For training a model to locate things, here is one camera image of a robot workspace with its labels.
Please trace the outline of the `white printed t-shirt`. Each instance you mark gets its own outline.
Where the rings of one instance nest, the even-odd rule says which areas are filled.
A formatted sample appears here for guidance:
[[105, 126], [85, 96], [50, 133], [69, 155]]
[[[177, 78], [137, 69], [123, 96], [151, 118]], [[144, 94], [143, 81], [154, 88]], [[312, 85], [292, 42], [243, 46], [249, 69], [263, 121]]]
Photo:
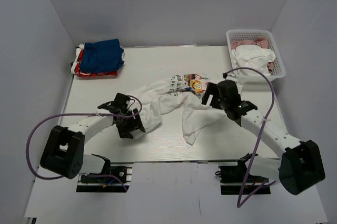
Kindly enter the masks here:
[[201, 104], [202, 94], [195, 93], [180, 75], [164, 78], [131, 92], [142, 104], [140, 118], [149, 133], [162, 123], [162, 116], [182, 107], [181, 128], [187, 144], [193, 145], [201, 130], [225, 117], [225, 112]]

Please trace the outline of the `blue t-shirt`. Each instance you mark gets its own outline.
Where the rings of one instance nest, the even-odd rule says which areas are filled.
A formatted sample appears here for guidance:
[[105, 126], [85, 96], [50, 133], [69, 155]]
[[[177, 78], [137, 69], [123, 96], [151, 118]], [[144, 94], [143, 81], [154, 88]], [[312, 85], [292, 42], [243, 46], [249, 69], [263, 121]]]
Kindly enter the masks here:
[[119, 39], [85, 43], [80, 71], [92, 74], [118, 71], [123, 65], [124, 49]]

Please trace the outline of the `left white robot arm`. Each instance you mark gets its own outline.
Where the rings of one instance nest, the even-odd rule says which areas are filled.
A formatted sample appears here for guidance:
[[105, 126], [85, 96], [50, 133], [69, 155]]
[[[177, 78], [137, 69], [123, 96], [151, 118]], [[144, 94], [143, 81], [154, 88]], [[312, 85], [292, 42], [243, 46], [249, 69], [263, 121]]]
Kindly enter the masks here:
[[111, 126], [117, 128], [121, 139], [132, 139], [135, 131], [146, 132], [141, 109], [132, 108], [140, 100], [131, 95], [116, 94], [113, 101], [98, 106], [94, 114], [80, 114], [86, 118], [68, 127], [52, 128], [45, 145], [40, 165], [68, 179], [79, 174], [94, 175], [99, 181], [111, 176], [110, 160], [100, 155], [84, 154], [85, 144]]

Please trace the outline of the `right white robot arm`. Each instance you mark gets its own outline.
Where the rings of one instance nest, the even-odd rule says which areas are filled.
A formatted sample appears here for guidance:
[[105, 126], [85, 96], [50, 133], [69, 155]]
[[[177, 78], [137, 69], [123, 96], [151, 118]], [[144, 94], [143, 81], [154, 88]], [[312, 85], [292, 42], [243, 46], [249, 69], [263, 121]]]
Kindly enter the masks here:
[[256, 136], [261, 137], [277, 159], [247, 154], [235, 166], [221, 166], [215, 174], [222, 183], [262, 182], [264, 179], [280, 182], [292, 195], [298, 195], [326, 178], [318, 145], [302, 141], [288, 134], [258, 110], [250, 101], [242, 100], [236, 83], [224, 80], [208, 83], [202, 104], [223, 110], [227, 117]]

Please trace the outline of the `white crumpled shirt in basket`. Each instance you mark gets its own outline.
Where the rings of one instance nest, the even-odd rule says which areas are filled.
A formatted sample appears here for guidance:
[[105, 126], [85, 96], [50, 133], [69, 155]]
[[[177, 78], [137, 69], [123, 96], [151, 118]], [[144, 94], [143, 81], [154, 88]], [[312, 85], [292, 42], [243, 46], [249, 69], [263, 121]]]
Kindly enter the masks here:
[[232, 50], [232, 55], [237, 67], [252, 68], [265, 76], [271, 75], [268, 63], [273, 63], [276, 59], [274, 51], [257, 45], [240, 45]]

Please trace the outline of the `white plastic basket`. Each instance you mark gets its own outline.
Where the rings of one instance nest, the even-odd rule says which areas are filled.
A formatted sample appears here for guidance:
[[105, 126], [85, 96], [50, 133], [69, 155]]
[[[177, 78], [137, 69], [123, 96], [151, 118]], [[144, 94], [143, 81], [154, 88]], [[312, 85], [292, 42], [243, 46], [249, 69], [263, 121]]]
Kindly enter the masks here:
[[231, 42], [236, 40], [255, 40], [258, 36], [262, 36], [267, 39], [269, 48], [273, 50], [276, 54], [276, 59], [274, 61], [274, 68], [271, 72], [270, 76], [266, 76], [269, 81], [273, 81], [277, 78], [283, 78], [285, 76], [285, 68], [275, 43], [275, 40], [272, 34], [267, 30], [258, 30], [258, 29], [232, 29], [226, 32], [227, 44], [230, 53], [230, 60], [233, 68], [237, 68], [236, 64], [233, 59], [232, 49], [231, 49]]

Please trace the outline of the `pink garment in basket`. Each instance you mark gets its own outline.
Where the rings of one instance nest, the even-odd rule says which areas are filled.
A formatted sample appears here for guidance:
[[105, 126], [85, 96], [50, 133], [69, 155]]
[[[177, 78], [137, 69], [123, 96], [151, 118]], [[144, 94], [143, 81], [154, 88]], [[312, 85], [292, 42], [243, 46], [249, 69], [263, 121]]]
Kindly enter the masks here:
[[[236, 49], [240, 45], [257, 45], [261, 48], [270, 49], [267, 39], [262, 36], [258, 36], [255, 40], [249, 40], [249, 39], [240, 40], [240, 41], [234, 40], [231, 42], [231, 49], [232, 50]], [[273, 68], [274, 68], [274, 62], [268, 63], [268, 69], [270, 73], [272, 72]]]

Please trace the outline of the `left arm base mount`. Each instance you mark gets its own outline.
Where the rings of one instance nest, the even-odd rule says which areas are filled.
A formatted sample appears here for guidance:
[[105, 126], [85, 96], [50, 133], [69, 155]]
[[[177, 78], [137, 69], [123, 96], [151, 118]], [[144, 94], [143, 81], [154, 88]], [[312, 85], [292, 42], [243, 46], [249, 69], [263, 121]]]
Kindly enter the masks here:
[[132, 180], [132, 164], [111, 164], [104, 177], [79, 175], [76, 192], [126, 193]]

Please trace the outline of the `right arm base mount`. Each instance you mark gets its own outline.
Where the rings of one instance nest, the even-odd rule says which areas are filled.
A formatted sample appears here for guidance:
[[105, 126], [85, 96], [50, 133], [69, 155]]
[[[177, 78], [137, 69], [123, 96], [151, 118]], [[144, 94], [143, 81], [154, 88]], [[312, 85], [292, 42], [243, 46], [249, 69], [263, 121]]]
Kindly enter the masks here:
[[[220, 180], [221, 195], [238, 196], [243, 182], [245, 171], [239, 165], [219, 166], [215, 176]], [[247, 182], [243, 189], [243, 195], [249, 195], [266, 178], [248, 175]]]

